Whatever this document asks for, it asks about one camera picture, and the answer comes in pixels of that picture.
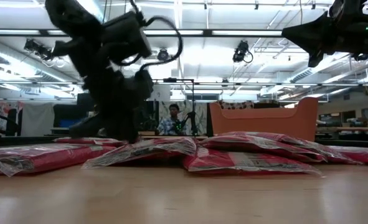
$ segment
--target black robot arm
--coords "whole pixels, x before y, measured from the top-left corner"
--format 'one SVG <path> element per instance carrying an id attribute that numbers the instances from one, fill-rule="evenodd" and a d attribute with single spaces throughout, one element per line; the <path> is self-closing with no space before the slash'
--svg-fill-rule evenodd
<path id="1" fill-rule="evenodd" d="M 57 41 L 54 56 L 68 55 L 84 80 L 99 113 L 70 127 L 72 137 L 90 137 L 105 128 L 109 137 L 134 142 L 138 137 L 134 113 L 151 96 L 153 81 L 146 67 L 172 62 L 182 53 L 182 38 L 174 24 L 161 16 L 145 21 L 133 0 L 134 12 L 127 12 L 106 23 L 99 22 L 76 0 L 46 0 L 45 8 L 51 22 L 72 39 Z M 141 57 L 149 57 L 151 49 L 143 28 L 159 20 L 177 32 L 177 54 L 165 61 L 147 63 L 133 77 L 125 78 L 114 71 L 111 63 L 127 66 Z"/>
<path id="2" fill-rule="evenodd" d="M 283 29 L 282 36 L 309 53 L 309 67 L 324 54 L 349 52 L 356 60 L 368 58 L 368 15 L 366 0 L 335 0 L 329 12 L 313 22 Z"/>

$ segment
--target wooden table surface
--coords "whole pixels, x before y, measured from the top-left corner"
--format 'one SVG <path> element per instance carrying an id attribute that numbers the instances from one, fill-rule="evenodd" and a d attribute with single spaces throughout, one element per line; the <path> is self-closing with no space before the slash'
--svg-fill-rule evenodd
<path id="1" fill-rule="evenodd" d="M 69 167 L 0 176 L 0 224 L 368 224 L 368 167 L 196 177 L 180 168 Z"/>

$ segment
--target black cable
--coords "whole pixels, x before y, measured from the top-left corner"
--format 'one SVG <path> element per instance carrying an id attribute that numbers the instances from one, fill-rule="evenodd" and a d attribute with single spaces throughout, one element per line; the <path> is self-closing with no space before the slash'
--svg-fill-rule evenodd
<path id="1" fill-rule="evenodd" d="M 130 0 L 130 4 L 134 8 L 135 13 L 139 13 L 138 6 L 135 4 L 134 0 Z"/>
<path id="2" fill-rule="evenodd" d="M 130 62 L 119 62 L 117 65 L 119 66 L 129 66 L 134 64 L 135 62 L 137 62 L 139 59 L 141 58 L 140 54 L 138 54 L 134 60 L 130 61 Z"/>
<path id="3" fill-rule="evenodd" d="M 254 56 L 253 56 L 253 54 L 250 51 L 248 53 L 252 56 L 252 59 L 249 62 L 247 62 L 245 59 L 243 59 L 243 61 L 245 63 L 252 63 L 253 62 L 253 59 L 254 59 Z"/>
<path id="4" fill-rule="evenodd" d="M 151 25 L 156 20 L 163 21 L 169 27 L 171 27 L 174 31 L 176 31 L 177 37 L 178 37 L 178 50 L 177 50 L 177 53 L 174 56 L 172 56 L 171 58 L 169 58 L 169 59 L 167 59 L 165 61 L 162 61 L 162 62 L 151 62 L 151 63 L 146 63 L 146 64 L 142 65 L 141 68 L 139 69 L 140 71 L 144 70 L 146 67 L 151 66 L 151 65 L 163 65 L 163 64 L 172 62 L 174 60 L 177 60 L 179 58 L 179 56 L 181 56 L 181 54 L 182 54 L 182 49 L 183 49 L 183 46 L 182 46 L 182 36 L 179 33 L 179 31 L 176 28 L 176 26 L 169 19 L 167 19 L 166 17 L 163 17 L 163 16 L 154 16 L 154 17 L 150 18 L 150 20 L 145 24 L 145 26 Z"/>
<path id="5" fill-rule="evenodd" d="M 103 19 L 102 19 L 102 24 L 105 23 L 105 18 L 106 18 L 106 7 L 108 6 L 108 0 L 105 1 L 105 8 L 103 10 Z"/>
<path id="6" fill-rule="evenodd" d="M 30 56 L 30 54 L 33 54 L 33 52 L 30 52 L 30 53 L 28 53 L 27 55 L 26 55 L 26 57 L 24 57 L 19 63 L 21 63 L 21 62 L 23 62 L 24 60 L 26 60 L 29 56 Z"/>

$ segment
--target man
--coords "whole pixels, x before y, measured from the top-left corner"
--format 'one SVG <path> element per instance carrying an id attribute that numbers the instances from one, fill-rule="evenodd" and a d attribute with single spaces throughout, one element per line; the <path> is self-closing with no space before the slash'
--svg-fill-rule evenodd
<path id="1" fill-rule="evenodd" d="M 158 133 L 160 135 L 186 135 L 186 127 L 183 126 L 181 130 L 174 128 L 178 120 L 179 107 L 177 104 L 172 104 L 169 107 L 170 118 L 164 118 L 161 120 L 158 126 Z"/>

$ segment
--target clear plastic wrap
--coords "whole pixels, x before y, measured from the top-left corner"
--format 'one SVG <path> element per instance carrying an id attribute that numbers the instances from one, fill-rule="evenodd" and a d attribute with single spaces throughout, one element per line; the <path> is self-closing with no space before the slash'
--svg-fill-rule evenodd
<path id="1" fill-rule="evenodd" d="M 230 152 L 274 154 L 301 162 L 326 161 L 326 158 L 317 152 L 250 135 L 215 136 L 207 138 L 199 144 L 209 149 L 220 149 Z"/>
<path id="2" fill-rule="evenodd" d="M 115 146 L 120 147 L 127 144 L 127 141 L 119 141 L 112 138 L 71 138 L 63 137 L 54 140 L 56 143 L 64 144 L 97 144 L 101 146 Z"/>
<path id="3" fill-rule="evenodd" d="M 116 147 L 86 144 L 43 144 L 0 149 L 0 174 L 31 174 L 81 164 Z"/>
<path id="4" fill-rule="evenodd" d="M 349 146 L 329 146 L 330 149 L 340 152 L 347 157 L 368 164 L 368 148 Z"/>
<path id="5" fill-rule="evenodd" d="M 273 141 L 282 142 L 284 144 L 288 144 L 290 146 L 300 147 L 302 149 L 306 149 L 309 151 L 313 151 L 316 153 L 319 153 L 321 155 L 324 155 L 328 162 L 338 162 L 338 163 L 345 163 L 345 164 L 361 164 L 358 161 L 355 161 L 351 159 L 350 157 L 347 157 L 346 155 L 343 155 L 339 151 L 332 150 L 327 146 L 324 146 L 322 144 L 318 144 L 316 142 L 307 141 L 300 138 L 294 138 L 285 134 L 275 134 L 275 133 L 258 133 L 258 132 L 231 132 L 231 133 L 225 133 L 224 135 L 234 135 L 234 136 L 256 136 L 261 138 L 270 139 Z"/>
<path id="6" fill-rule="evenodd" d="M 199 147 L 195 156 L 186 156 L 184 167 L 198 174 L 287 174 L 307 173 L 321 175 L 316 168 L 302 162 L 246 152 L 222 152 Z"/>
<path id="7" fill-rule="evenodd" d="M 196 140 L 192 138 L 151 139 L 121 146 L 100 157 L 90 159 L 84 163 L 83 169 L 105 167 L 136 159 L 194 155 L 196 147 Z"/>

